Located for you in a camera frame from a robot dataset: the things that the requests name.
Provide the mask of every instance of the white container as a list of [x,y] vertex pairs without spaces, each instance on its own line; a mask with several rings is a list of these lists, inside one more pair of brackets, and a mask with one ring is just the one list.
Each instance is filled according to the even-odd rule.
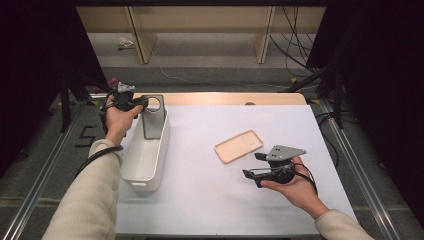
[[159,188],[169,132],[166,110],[160,139],[145,139],[143,119],[139,118],[121,167],[122,179],[135,191],[156,191]]

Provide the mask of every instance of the white table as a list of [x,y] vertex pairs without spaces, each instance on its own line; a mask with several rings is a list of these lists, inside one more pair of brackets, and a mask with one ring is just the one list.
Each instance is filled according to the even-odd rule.
[[[319,196],[355,218],[307,105],[168,105],[171,133],[160,188],[135,192],[121,180],[116,232],[131,236],[293,237],[315,235],[314,220],[281,194],[258,189],[242,169],[268,167],[253,153],[224,164],[214,146],[253,129],[273,145],[307,150]],[[133,128],[123,141],[129,145]]]

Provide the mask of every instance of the wrist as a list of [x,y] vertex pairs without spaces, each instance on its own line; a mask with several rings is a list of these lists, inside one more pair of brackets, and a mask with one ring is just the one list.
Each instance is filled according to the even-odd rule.
[[115,146],[118,146],[118,145],[121,144],[124,136],[125,136],[125,133],[121,133],[119,131],[113,131],[113,130],[109,129],[109,131],[106,134],[105,139],[111,141]]
[[308,206],[304,209],[313,219],[319,218],[324,213],[328,212],[329,209],[325,204],[320,200],[316,199],[315,201],[312,201]]

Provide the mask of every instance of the hand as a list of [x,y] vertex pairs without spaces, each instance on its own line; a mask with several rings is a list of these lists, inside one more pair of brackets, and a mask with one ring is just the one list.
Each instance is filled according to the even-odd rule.
[[[113,101],[113,97],[109,97],[106,103]],[[121,144],[125,133],[131,128],[134,117],[143,110],[142,106],[135,106],[128,112],[123,112],[116,107],[110,107],[106,110],[106,125],[108,128],[106,139],[110,140],[118,146]]]
[[[294,157],[293,163],[303,164],[300,157]],[[295,169],[297,172],[310,177],[309,172],[304,167],[296,165]],[[261,185],[265,188],[269,188],[283,194],[293,205],[303,209],[314,219],[317,219],[319,216],[328,211],[328,208],[318,198],[318,195],[311,183],[300,176],[296,175],[293,180],[287,184],[263,180]]]

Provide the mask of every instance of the black cable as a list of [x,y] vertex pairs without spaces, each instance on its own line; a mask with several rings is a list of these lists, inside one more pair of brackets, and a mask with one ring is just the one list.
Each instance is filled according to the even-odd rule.
[[[288,39],[286,36],[284,36],[284,34],[281,34],[281,36],[283,36],[283,38],[284,38],[287,42],[290,42],[290,39]],[[306,50],[308,50],[308,51],[310,51],[310,50],[311,50],[310,48],[307,48],[307,47],[304,47],[304,46],[297,45],[297,44],[296,44],[296,43],[294,43],[294,42],[290,42],[290,44],[292,44],[292,45],[294,45],[294,46],[296,46],[296,47],[301,47],[301,48],[306,49]]]
[[278,50],[280,50],[285,56],[286,56],[286,68],[287,70],[294,76],[296,77],[308,77],[308,76],[301,76],[301,75],[297,75],[293,72],[290,71],[290,68],[287,66],[287,57],[290,58],[291,60],[293,60],[294,62],[296,62],[297,64],[299,64],[300,66],[304,67],[306,70],[314,73],[313,70],[309,69],[308,67],[306,67],[306,65],[304,65],[303,63],[299,62],[298,60],[296,60],[295,58],[293,58],[290,54],[288,54],[286,51],[284,51],[272,38],[272,36],[269,36],[271,41],[274,43],[274,45],[278,48]]
[[107,128],[107,123],[106,123],[106,103],[107,100],[109,99],[109,97],[114,94],[114,90],[108,92],[108,94],[106,95],[105,101],[103,102],[102,106],[100,107],[100,111],[99,111],[99,117],[100,117],[100,121],[102,123],[102,128],[103,131],[105,132],[105,134],[107,134],[108,128]]
[[100,150],[96,153],[94,153],[93,155],[91,155],[89,158],[87,158],[87,160],[85,160],[80,168],[78,169],[77,173],[75,174],[75,178],[78,177],[78,175],[82,172],[82,170],[84,170],[90,163],[92,163],[94,160],[96,160],[97,158],[106,155],[108,153],[111,152],[116,152],[116,151],[121,151],[122,149],[124,149],[121,145],[116,146],[116,147],[109,147],[109,148],[105,148],[103,150]]
[[297,172],[297,171],[292,171],[292,170],[286,170],[286,171],[287,172],[290,172],[290,173],[294,173],[295,175],[300,176],[300,177],[306,179],[312,185],[312,187],[314,188],[316,194],[318,195],[317,185],[315,183],[314,177],[312,176],[312,172],[309,170],[309,168],[307,168],[304,164],[301,164],[301,163],[294,163],[294,165],[295,166],[302,166],[302,167],[304,167],[309,172],[309,175],[311,175],[311,177],[308,177],[308,176],[306,176],[306,175],[304,175],[304,174],[302,174],[300,172]]
[[311,37],[309,36],[309,34],[306,34],[306,36],[309,38],[309,41],[311,41],[312,44],[314,44],[314,41],[312,41]]
[[[297,40],[297,43],[299,44],[299,45],[302,45],[302,43],[301,43],[301,41],[299,40],[299,37],[298,37],[298,35],[297,35],[297,15],[298,15],[298,13],[299,13],[299,8],[298,7],[294,7],[293,8],[293,18],[294,18],[294,24],[292,25],[292,23],[291,23],[291,21],[290,21],[290,18],[289,18],[289,16],[287,15],[287,12],[286,12],[286,9],[283,7],[283,12],[284,12],[284,15],[286,16],[286,19],[287,19],[287,21],[288,21],[288,23],[289,23],[289,26],[290,26],[290,29],[292,30],[292,37],[291,38],[293,38],[293,35],[296,37],[296,40]],[[302,50],[299,48],[299,52],[300,52],[300,55],[302,56],[302,58],[303,58],[303,61],[305,61],[306,62],[306,60],[305,60],[305,57],[303,56],[303,54],[302,54]]]
[[[353,111],[352,110],[342,109],[342,110],[340,110],[340,112],[351,113]],[[321,113],[321,114],[315,115],[315,118],[318,118],[318,117],[321,117],[321,116],[324,116],[324,115],[333,115],[333,114],[335,114],[335,112]]]
[[321,120],[321,122],[319,122],[319,124],[318,124],[318,128],[319,128],[319,130],[320,130],[320,132],[321,132],[322,136],[324,137],[324,139],[327,141],[327,143],[328,143],[328,144],[330,144],[330,146],[331,146],[331,147],[333,148],[333,150],[334,150],[334,153],[336,154],[336,162],[334,163],[334,167],[335,167],[335,168],[337,168],[337,167],[339,166],[339,161],[340,161],[339,153],[338,153],[338,151],[337,151],[336,147],[335,147],[335,146],[331,143],[331,141],[327,138],[327,136],[325,136],[325,134],[322,132],[322,129],[321,129],[322,124],[323,124],[326,120],[331,119],[331,118],[333,117],[333,115],[334,115],[334,112],[329,112],[329,113],[319,114],[319,115],[317,115],[317,116],[316,116],[316,118],[317,118],[317,117],[320,117],[320,116],[323,116],[323,115],[325,115],[325,117]]

